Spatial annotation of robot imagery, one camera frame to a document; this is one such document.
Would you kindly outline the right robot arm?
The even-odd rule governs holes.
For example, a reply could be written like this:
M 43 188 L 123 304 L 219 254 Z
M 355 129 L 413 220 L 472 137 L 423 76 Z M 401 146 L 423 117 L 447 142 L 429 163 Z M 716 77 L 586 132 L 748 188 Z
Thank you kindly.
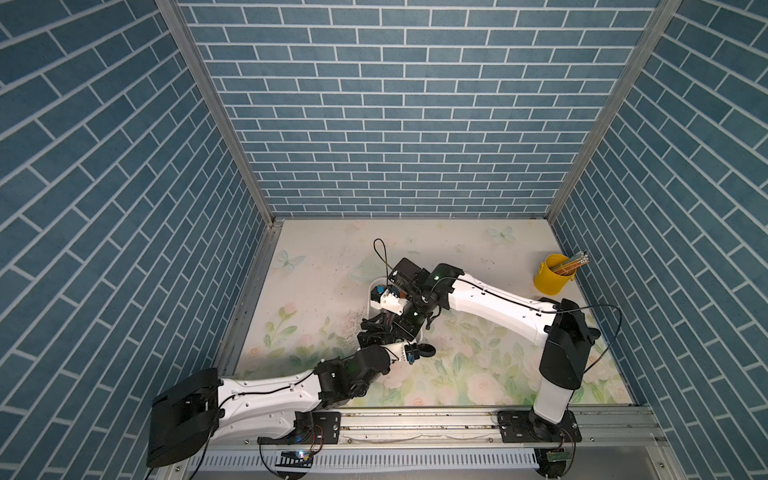
M 382 284 L 371 288 L 370 306 L 396 317 L 397 338 L 412 340 L 442 311 L 454 310 L 490 321 L 540 347 L 541 380 L 533 406 L 527 414 L 500 413 L 500 425 L 508 434 L 517 429 L 520 439 L 579 440 L 568 407 L 601 333 L 587 325 L 584 309 L 575 302 L 520 297 L 452 265 L 441 263 L 428 271 L 404 258 Z

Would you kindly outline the white plastic storage box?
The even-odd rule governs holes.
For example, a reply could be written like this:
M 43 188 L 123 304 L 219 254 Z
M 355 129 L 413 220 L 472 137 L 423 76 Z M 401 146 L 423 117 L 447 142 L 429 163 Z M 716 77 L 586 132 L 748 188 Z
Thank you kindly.
M 432 316 L 427 303 L 418 294 L 394 283 L 379 283 L 370 290 L 369 307 L 375 315 L 368 319 L 374 329 L 394 338 L 413 340 Z

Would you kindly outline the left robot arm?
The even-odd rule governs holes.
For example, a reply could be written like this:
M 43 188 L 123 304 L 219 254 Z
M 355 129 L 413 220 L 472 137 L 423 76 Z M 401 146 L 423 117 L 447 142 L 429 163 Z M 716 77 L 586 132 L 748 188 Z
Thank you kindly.
M 207 368 L 170 387 L 152 402 L 147 467 L 186 460 L 213 439 L 304 436 L 313 412 L 363 397 L 394 364 L 435 353 L 430 345 L 398 338 L 383 315 L 361 320 L 358 343 L 354 353 L 295 375 L 236 380 Z

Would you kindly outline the black spoon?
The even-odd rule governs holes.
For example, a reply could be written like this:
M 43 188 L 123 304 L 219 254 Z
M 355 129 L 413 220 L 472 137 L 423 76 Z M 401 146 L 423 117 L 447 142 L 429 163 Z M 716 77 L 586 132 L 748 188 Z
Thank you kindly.
M 419 343 L 415 346 L 414 357 L 417 359 L 431 358 L 435 354 L 436 354 L 436 348 L 431 344 Z

